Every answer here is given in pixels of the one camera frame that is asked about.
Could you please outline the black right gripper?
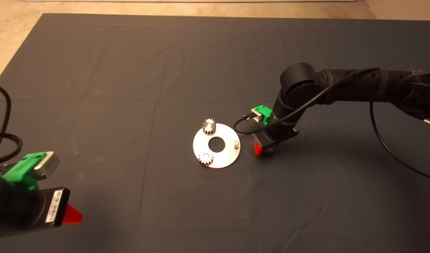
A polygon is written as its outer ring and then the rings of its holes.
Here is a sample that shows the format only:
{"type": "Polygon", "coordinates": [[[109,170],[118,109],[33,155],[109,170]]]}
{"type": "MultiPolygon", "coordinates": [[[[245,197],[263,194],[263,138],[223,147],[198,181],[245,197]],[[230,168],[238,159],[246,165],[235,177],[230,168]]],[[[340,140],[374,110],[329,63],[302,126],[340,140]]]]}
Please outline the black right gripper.
{"type": "Polygon", "coordinates": [[[266,148],[278,146],[282,142],[294,138],[299,134],[299,130],[295,125],[278,124],[263,131],[253,134],[254,153],[256,156],[266,154],[266,148]]]}

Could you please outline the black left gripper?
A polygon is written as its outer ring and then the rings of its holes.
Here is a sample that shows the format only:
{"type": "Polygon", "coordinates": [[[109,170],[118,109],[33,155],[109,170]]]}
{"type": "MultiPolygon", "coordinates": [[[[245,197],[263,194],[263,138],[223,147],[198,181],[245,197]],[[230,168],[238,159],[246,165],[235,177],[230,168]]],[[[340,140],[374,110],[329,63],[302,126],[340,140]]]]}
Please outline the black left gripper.
{"type": "Polygon", "coordinates": [[[70,190],[65,187],[36,191],[38,201],[32,220],[33,228],[56,228],[62,224],[80,224],[83,214],[68,204],[70,190]]]}

